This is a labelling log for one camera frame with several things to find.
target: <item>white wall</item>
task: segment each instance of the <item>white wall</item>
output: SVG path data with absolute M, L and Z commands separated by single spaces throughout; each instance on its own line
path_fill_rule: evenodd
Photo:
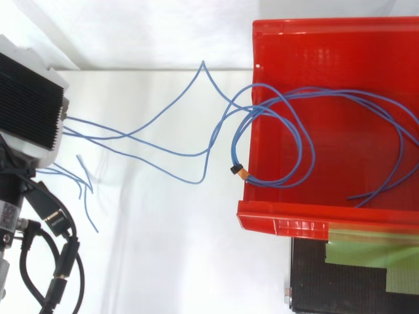
M 417 14 L 417 0 L 2 0 L 0 33 L 59 69 L 250 69 L 257 19 Z

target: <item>white surface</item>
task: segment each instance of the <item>white surface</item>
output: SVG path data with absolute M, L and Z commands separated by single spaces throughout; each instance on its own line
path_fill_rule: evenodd
M 2 0 L 0 33 L 62 69 L 251 69 L 254 20 L 418 14 L 417 0 Z
M 152 118 L 186 87 L 194 73 L 62 72 L 70 88 L 70 115 L 131 131 Z M 250 71 L 213 72 L 227 96 L 251 82 Z M 238 101 L 250 104 L 250 93 Z M 226 102 L 202 73 L 180 103 L 139 134 L 165 147 L 204 150 Z M 210 156 L 208 175 L 188 185 L 83 139 L 63 138 L 58 163 L 84 177 L 76 154 L 92 174 L 89 225 L 77 185 L 40 177 L 71 210 L 86 269 L 81 313 L 290 313 L 283 303 L 289 273 L 289 239 L 241 229 L 236 218 L 243 182 L 231 174 L 230 144 L 242 115 L 227 120 Z M 94 130 L 67 121 L 77 130 Z M 199 179 L 204 158 L 178 158 L 131 141 L 113 148 L 138 154 L 187 179 Z M 249 132 L 238 145 L 246 165 Z M 24 206 L 23 217 L 35 215 Z M 37 313 L 39 306 L 18 271 L 19 245 L 7 251 L 11 269 L 2 313 Z M 52 257 L 37 239 L 29 252 L 29 274 L 42 292 L 52 275 Z M 70 313 L 77 299 L 75 268 L 57 313 Z

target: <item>cable bundle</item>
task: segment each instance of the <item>cable bundle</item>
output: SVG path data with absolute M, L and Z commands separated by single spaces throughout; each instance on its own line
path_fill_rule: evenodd
M 144 130 L 145 128 L 150 126 L 157 118 L 159 118 L 170 107 L 172 107 L 175 103 L 177 103 L 182 98 L 182 96 L 185 95 L 185 93 L 188 91 L 188 89 L 194 84 L 196 78 L 201 73 L 201 70 L 204 70 L 206 72 L 207 77 L 209 78 L 213 87 L 217 90 L 217 92 L 220 94 L 220 96 L 228 102 L 228 105 L 227 105 L 220 121 L 217 123 L 217 125 L 215 126 L 215 128 L 212 132 L 212 135 L 209 139 L 208 147 L 205 150 L 203 150 L 201 152 L 197 152 L 195 154 L 184 154 L 182 152 L 175 152 L 175 151 L 166 149 L 164 147 L 154 145 L 154 144 L 152 144 L 150 142 L 147 142 L 147 141 L 144 141 L 142 139 L 138 139 L 137 137 L 134 137 L 135 134 L 139 133 L 141 130 Z M 262 102 L 258 105 L 250 105 L 250 106 L 245 106 L 245 107 L 239 106 L 235 103 L 236 99 L 244 91 L 246 91 L 250 88 L 254 88 L 254 87 L 268 88 L 269 90 L 273 91 L 276 94 L 276 97 L 268 99 L 268 100 L 266 100 L 266 101 L 264 101 L 264 102 Z M 66 134 L 68 136 L 72 136 L 72 137 L 80 137 L 80 138 L 86 139 L 86 140 L 90 141 L 91 143 L 93 143 L 95 145 L 99 145 L 99 146 L 101 146 L 101 147 L 103 147 L 107 150 L 110 150 L 110 151 L 116 153 L 116 154 L 120 154 L 122 156 L 127 156 L 127 157 L 130 157 L 130 158 L 134 158 L 136 160 L 141 160 L 142 162 L 145 162 L 146 164 L 149 164 L 150 166 L 156 168 L 157 170 L 160 170 L 160 171 L 166 173 L 167 175 L 169 175 L 169 176 L 171 176 L 171 177 L 173 177 L 177 180 L 180 180 L 184 183 L 200 184 L 205 179 L 205 176 L 206 176 L 206 171 L 207 171 L 207 168 L 208 168 L 208 159 L 209 159 L 209 156 L 210 156 L 211 148 L 214 146 L 214 144 L 217 140 L 217 137 L 219 135 L 220 129 L 222 128 L 224 121 L 228 117 L 232 116 L 235 113 L 242 112 L 242 111 L 247 113 L 247 115 L 242 120 L 242 123 L 239 125 L 239 127 L 237 129 L 237 131 L 236 131 L 236 133 L 235 133 L 235 135 L 232 139 L 232 145 L 231 145 L 231 158 L 232 158 L 233 168 L 240 170 L 241 165 L 239 163 L 239 160 L 238 160 L 238 157 L 237 157 L 237 154 L 236 154 L 236 145 L 237 145 L 238 141 L 240 140 L 244 131 L 252 124 L 252 122 L 256 118 L 258 118 L 261 115 L 270 116 L 272 118 L 278 119 L 291 132 L 291 134 L 292 134 L 292 136 L 295 140 L 297 150 L 298 150 L 297 161 L 295 162 L 295 165 L 294 165 L 293 169 L 286 176 L 284 176 L 282 178 L 279 178 L 279 179 L 276 179 L 274 181 L 264 181 L 264 180 L 261 180 L 261 179 L 258 179 L 256 177 L 254 177 L 252 174 L 247 173 L 247 172 L 245 173 L 243 178 L 246 180 L 247 183 L 253 184 L 255 186 L 261 186 L 261 187 L 267 187 L 267 188 L 293 188 L 293 187 L 303 183 L 312 173 L 312 170 L 313 170 L 313 168 L 316 164 L 316 150 L 315 150 L 313 142 L 310 138 L 310 135 L 306 131 L 306 128 L 304 127 L 302 122 L 300 121 L 300 119 L 298 117 L 298 114 L 295 112 L 291 102 L 294 99 L 308 99 L 308 98 L 313 98 L 313 97 L 345 97 L 347 99 L 352 100 L 355 104 L 358 104 L 358 105 L 361 105 L 361 106 L 367 108 L 372 113 L 378 115 L 379 117 L 381 117 L 385 121 L 392 124 L 395 127 L 396 132 L 399 136 L 399 140 L 400 140 L 399 156 L 397 158 L 397 161 L 396 161 L 392 171 L 388 175 L 387 179 L 382 183 L 382 185 L 379 186 L 377 188 L 377 190 L 375 190 L 375 191 L 368 192 L 368 193 L 365 193 L 365 194 L 362 194 L 362 195 L 350 196 L 348 198 L 350 200 L 358 199 L 358 198 L 365 198 L 360 204 L 357 205 L 357 207 L 361 207 L 361 206 L 365 205 L 368 201 L 373 199 L 377 194 L 379 194 L 381 192 L 384 192 L 384 191 L 387 191 L 387 190 L 401 184 L 405 180 L 407 180 L 419 168 L 419 163 L 418 163 L 403 178 L 401 178 L 398 181 L 395 181 L 393 183 L 390 183 L 392 177 L 394 176 L 395 172 L 399 168 L 400 163 L 401 163 L 402 158 L 403 158 L 403 149 L 404 149 L 403 148 L 404 147 L 403 136 L 407 136 L 418 147 L 419 147 L 419 140 L 417 140 L 417 138 L 415 138 L 403 126 L 401 126 L 399 123 L 397 123 L 395 121 L 395 119 L 393 118 L 393 116 L 389 112 L 384 110 L 382 107 L 380 107 L 376 103 L 366 99 L 365 96 L 367 96 L 369 99 L 370 98 L 379 99 L 381 101 L 386 101 L 386 102 L 388 102 L 392 105 L 395 105 L 396 107 L 405 111 L 414 120 L 414 122 L 417 125 L 419 125 L 419 120 L 416 118 L 416 116 L 408 108 L 406 108 L 402 104 L 400 104 L 400 103 L 398 103 L 398 102 L 396 102 L 392 99 L 389 99 L 389 98 L 386 98 L 386 97 L 383 97 L 383 96 L 380 96 L 380 95 L 376 95 L 376 94 L 373 94 L 373 93 L 364 92 L 364 91 L 361 91 L 361 90 L 350 90 L 350 89 L 331 90 L 331 89 L 327 89 L 327 88 L 318 88 L 318 87 L 303 87 L 303 88 L 297 88 L 296 90 L 291 90 L 288 93 L 282 94 L 277 89 L 273 88 L 272 86 L 269 86 L 269 85 L 263 84 L 263 83 L 256 83 L 256 84 L 250 84 L 249 86 L 246 86 L 245 88 L 240 90 L 232 99 L 229 99 L 226 95 L 224 95 L 224 93 L 222 93 L 222 91 L 220 91 L 219 87 L 217 86 L 215 81 L 212 79 L 212 77 L 210 75 L 210 72 L 208 71 L 205 63 L 202 62 L 201 66 L 199 67 L 195 76 L 193 77 L 193 79 L 191 80 L 189 85 L 185 88 L 185 90 L 173 102 L 171 102 L 167 107 L 165 107 L 163 110 L 161 110 L 153 119 L 151 119 L 148 123 L 146 123 L 142 127 L 138 128 L 138 129 L 136 129 L 136 130 L 134 130 L 130 133 L 124 133 L 124 132 L 118 131 L 116 129 L 107 127 L 107 126 L 102 126 L 102 125 L 94 123 L 94 122 L 90 122 L 90 121 L 86 121 L 86 120 L 82 120 L 82 119 L 79 119 L 79 118 L 74 118 L 74 117 L 69 116 L 68 117 L 69 120 L 76 121 L 76 122 L 81 122 L 81 123 L 84 123 L 84 124 L 89 124 L 89 125 L 95 126 L 97 128 L 101 128 L 101 129 L 104 129 L 104 130 L 114 132 L 117 135 L 109 136 L 109 137 L 89 136 L 89 135 L 81 134 L 81 133 L 79 133 L 79 132 L 75 131 L 74 129 L 69 128 L 67 126 L 65 126 L 64 128 L 68 132 L 64 132 L 64 134 Z M 293 115 L 293 117 L 296 121 L 296 124 L 292 123 L 292 121 L 286 119 L 285 117 L 280 116 L 278 113 L 276 113 L 275 111 L 273 111 L 271 109 L 271 106 L 273 106 L 276 103 L 283 103 L 290 110 L 291 114 Z M 148 161 L 144 158 L 141 158 L 139 156 L 132 155 L 132 154 L 127 154 L 127 153 L 121 152 L 119 150 L 115 150 L 115 149 L 113 149 L 111 147 L 108 147 L 107 145 L 104 145 L 102 143 L 102 141 L 108 141 L 108 140 L 112 140 L 112 139 L 122 139 L 122 138 L 125 138 L 125 137 L 127 137 L 131 140 L 137 141 L 139 143 L 148 145 L 148 146 L 153 147 L 155 149 L 167 152 L 168 154 L 176 155 L 176 156 L 191 158 L 191 157 L 204 155 L 205 156 L 205 163 L 204 163 L 204 169 L 203 169 L 201 179 L 198 180 L 198 181 L 190 181 L 190 180 L 178 177 L 177 175 L 174 175 L 173 173 L 170 173 L 169 171 L 167 171 L 165 169 L 162 169 L 161 167 L 153 164 L 152 162 L 150 162 L 150 161 Z M 296 173 L 299 166 L 301 165 L 302 155 L 308 153 L 308 152 L 305 152 L 302 148 L 303 137 L 306 138 L 306 140 L 308 141 L 309 147 L 310 147 L 309 154 L 311 155 L 311 164 L 310 164 L 310 167 L 309 167 L 308 171 L 305 173 L 305 175 L 302 178 L 298 179 L 294 183 L 289 183 L 289 181 L 294 177 L 294 174 Z

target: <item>black heat sink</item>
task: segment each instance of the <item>black heat sink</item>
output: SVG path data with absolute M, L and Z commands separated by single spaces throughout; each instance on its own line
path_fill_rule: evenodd
M 0 53 L 0 130 L 52 150 L 64 89 Z

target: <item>sticker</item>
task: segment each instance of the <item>sticker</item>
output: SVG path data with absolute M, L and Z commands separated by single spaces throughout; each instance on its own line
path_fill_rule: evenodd
M 20 208 L 0 201 L 0 229 L 14 232 L 18 223 Z

